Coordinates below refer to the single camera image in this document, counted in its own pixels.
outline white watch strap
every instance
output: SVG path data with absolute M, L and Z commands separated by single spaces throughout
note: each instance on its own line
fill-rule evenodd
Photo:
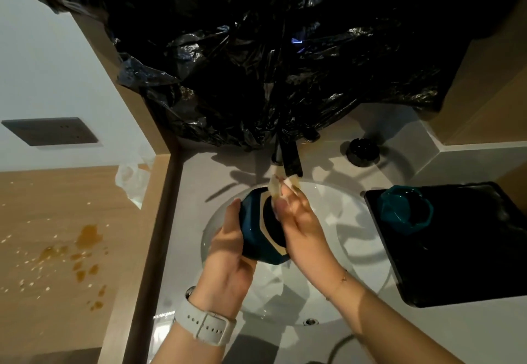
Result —
M 210 311 L 202 311 L 187 299 L 183 299 L 181 306 L 176 310 L 174 319 L 199 339 L 213 346 L 225 346 L 229 343 L 236 320 L 230 321 L 222 315 Z

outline switch plate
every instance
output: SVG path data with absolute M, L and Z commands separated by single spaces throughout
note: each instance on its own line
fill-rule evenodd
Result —
M 4 120 L 2 125 L 30 146 L 98 142 L 96 136 L 78 117 Z

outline faucet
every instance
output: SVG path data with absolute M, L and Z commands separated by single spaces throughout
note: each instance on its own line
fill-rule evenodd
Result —
M 302 134 L 304 139 L 308 142 L 315 142 L 320 139 L 320 134 L 315 128 L 303 127 Z M 271 161 L 277 166 L 284 166 L 284 171 L 287 177 L 291 175 L 298 175 L 302 177 L 304 172 L 302 171 L 302 163 L 298 155 L 298 149 L 296 141 L 285 141 L 282 133 L 279 131 L 276 134 L 276 140 L 274 142 L 274 151 L 271 156 Z

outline black tray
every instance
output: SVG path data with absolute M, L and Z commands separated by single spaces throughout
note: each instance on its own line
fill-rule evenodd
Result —
M 527 295 L 527 219 L 494 182 L 419 188 L 434 207 L 430 226 L 404 236 L 374 218 L 403 300 L 416 307 Z

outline round sink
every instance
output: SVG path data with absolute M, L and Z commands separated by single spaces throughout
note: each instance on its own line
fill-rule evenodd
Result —
M 378 293 L 388 278 L 390 262 L 365 201 L 333 186 L 300 182 L 320 220 L 329 247 L 346 270 Z M 234 197 L 243 199 L 252 189 Z M 205 261 L 210 241 L 223 223 L 225 202 L 211 217 L 201 240 Z M 283 325 L 313 325 L 340 314 L 301 274 L 292 261 L 281 265 L 258 263 L 242 311 Z

